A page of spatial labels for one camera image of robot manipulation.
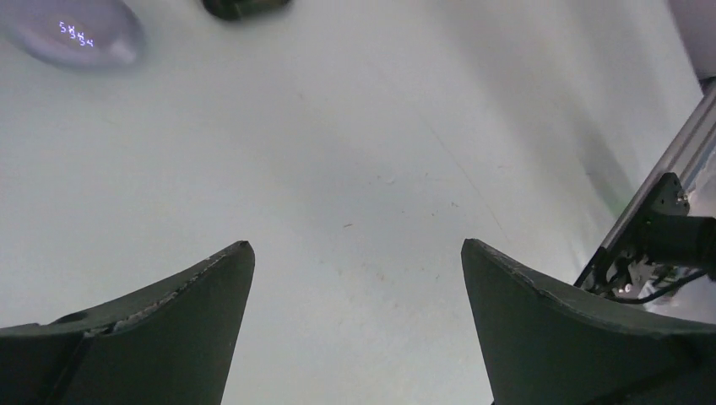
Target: white table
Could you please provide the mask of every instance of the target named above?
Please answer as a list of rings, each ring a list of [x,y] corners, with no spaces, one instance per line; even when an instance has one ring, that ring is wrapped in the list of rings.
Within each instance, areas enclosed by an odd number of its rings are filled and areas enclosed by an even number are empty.
[[[463,239],[572,282],[700,96],[652,0],[129,4],[125,73],[0,41],[0,325],[249,240],[232,404],[488,403]]]

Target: cable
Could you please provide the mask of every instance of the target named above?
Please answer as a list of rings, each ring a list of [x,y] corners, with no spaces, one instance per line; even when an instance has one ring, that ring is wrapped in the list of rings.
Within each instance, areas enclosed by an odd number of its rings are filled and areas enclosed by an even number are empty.
[[[679,289],[679,288],[689,284],[690,282],[705,276],[706,274],[708,274],[708,272],[706,270],[699,270],[695,273],[689,274],[688,276],[686,276],[684,278],[679,278],[674,283],[671,283],[671,284],[667,285],[666,287],[660,289],[659,291],[656,291],[653,294],[647,295],[646,297],[643,297],[643,298],[619,298],[619,297],[605,297],[605,298],[610,301],[617,302],[619,304],[629,304],[629,305],[646,304],[648,302],[651,302],[653,300],[656,300],[659,297],[662,297],[662,296],[668,294],[670,291]]]

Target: digital display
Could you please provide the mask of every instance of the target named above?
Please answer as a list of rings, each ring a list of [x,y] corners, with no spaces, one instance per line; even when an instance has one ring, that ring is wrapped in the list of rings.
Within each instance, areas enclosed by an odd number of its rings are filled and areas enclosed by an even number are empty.
[[[87,33],[77,27],[76,24],[60,21],[57,24],[57,29],[60,31],[60,34],[64,35],[71,41],[77,42],[80,46],[95,47],[95,40],[90,38]]]

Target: gray oval object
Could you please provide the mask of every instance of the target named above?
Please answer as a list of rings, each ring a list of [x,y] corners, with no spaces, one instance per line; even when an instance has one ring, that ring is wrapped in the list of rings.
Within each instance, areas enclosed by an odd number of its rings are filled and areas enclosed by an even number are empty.
[[[30,55],[73,68],[129,65],[144,49],[142,25],[122,0],[0,0],[0,23]]]

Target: wire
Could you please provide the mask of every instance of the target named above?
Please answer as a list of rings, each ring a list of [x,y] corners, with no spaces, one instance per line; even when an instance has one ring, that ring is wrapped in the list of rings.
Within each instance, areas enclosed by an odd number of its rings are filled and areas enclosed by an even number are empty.
[[[699,278],[705,276],[706,274],[708,274],[708,272],[706,270],[699,270],[695,273],[689,274],[686,277],[679,278],[674,283],[671,283],[671,284],[667,285],[666,287],[663,287],[659,291],[656,291],[656,292],[654,292],[650,295],[647,295],[646,297],[643,297],[643,298],[619,298],[619,297],[605,297],[605,298],[610,301],[617,302],[619,304],[629,304],[629,305],[646,304],[648,302],[651,302],[653,300],[656,300],[659,297],[662,297],[662,296],[668,294],[671,291],[674,291],[675,289],[680,289],[681,287],[689,284],[690,282],[692,282],[696,279],[699,279]]]

